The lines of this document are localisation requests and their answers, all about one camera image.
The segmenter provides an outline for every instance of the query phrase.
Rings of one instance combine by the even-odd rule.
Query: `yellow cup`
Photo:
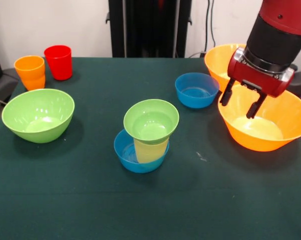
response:
[[[14,63],[22,84],[28,91],[45,87],[45,62],[40,56],[23,56]]]
[[[153,162],[165,153],[169,138],[159,144],[146,144],[134,139],[137,161],[140,164]]]

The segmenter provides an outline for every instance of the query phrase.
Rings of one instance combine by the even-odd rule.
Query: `orange cup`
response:
[[[45,62],[40,56],[23,56],[14,63],[22,84],[28,91],[45,87]]]

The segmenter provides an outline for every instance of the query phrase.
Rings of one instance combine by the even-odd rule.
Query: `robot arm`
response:
[[[301,50],[301,0],[263,0],[244,48],[238,48],[228,65],[230,80],[220,103],[226,106],[235,81],[259,93],[248,110],[254,118],[266,96],[278,97],[289,86],[289,66]]]

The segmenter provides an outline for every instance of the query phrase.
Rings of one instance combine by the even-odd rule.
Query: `green bowl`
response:
[[[66,92],[37,89],[22,93],[4,107],[1,119],[17,136],[44,144],[57,139],[73,117],[75,103]]]
[[[161,99],[147,99],[133,105],[124,116],[124,128],[134,139],[159,144],[176,129],[180,120],[176,107]]]

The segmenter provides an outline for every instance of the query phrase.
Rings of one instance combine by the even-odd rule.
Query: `orange bowl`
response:
[[[218,110],[236,142],[250,150],[269,152],[301,137],[300,98],[287,90],[277,98],[267,96],[255,118],[247,119],[247,111],[258,98],[257,92],[235,85],[226,106],[218,101]]]
[[[205,57],[204,62],[208,68],[209,74],[218,81],[219,90],[225,91],[225,88],[230,80],[227,75],[227,69],[237,48],[245,48],[246,44],[231,43],[225,45],[219,45],[209,50]]]

